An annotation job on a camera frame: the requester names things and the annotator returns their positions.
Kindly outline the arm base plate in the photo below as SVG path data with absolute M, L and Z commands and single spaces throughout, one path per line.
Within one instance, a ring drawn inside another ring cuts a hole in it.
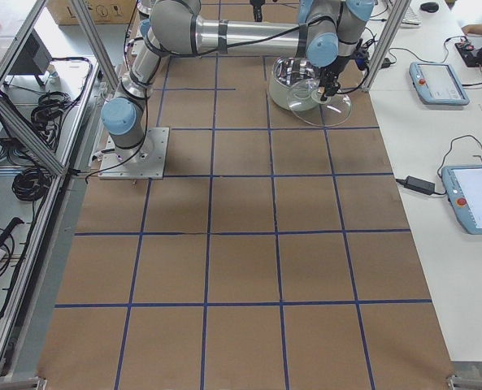
M 148 128 L 142 147 L 129 150 L 116 148 L 109 136 L 106 146 L 114 151 L 103 155 L 98 177 L 103 180 L 162 180 L 169 132 L 167 127 Z

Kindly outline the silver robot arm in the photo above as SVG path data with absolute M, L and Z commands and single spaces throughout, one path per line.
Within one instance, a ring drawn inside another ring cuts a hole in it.
M 296 24 L 264 23 L 260 1 L 251 3 L 253 22 L 203 19 L 199 1 L 157 1 L 151 8 L 144 45 L 116 95 L 101 111 L 101 120 L 115 145 L 119 165 L 143 162 L 153 150 L 141 118 L 151 85 L 164 59 L 207 54 L 279 54 L 306 63 L 313 76 L 294 81 L 283 94 L 282 107 L 295 115 L 316 107 L 341 111 L 347 93 L 339 75 L 354 59 L 374 8 L 372 1 L 302 1 Z
M 150 17 L 154 6 L 158 3 L 158 1 L 139 1 L 137 4 L 137 9 L 140 7 L 146 6 L 146 11 L 144 14 L 147 17 Z M 186 7 L 191 15 L 198 15 L 201 10 L 201 2 L 200 1 L 178 1 L 183 7 Z M 262 7 L 266 2 L 264 0 L 250 0 L 250 5 L 252 6 L 253 10 L 253 17 L 255 22 L 262 22 L 263 21 L 263 12 Z

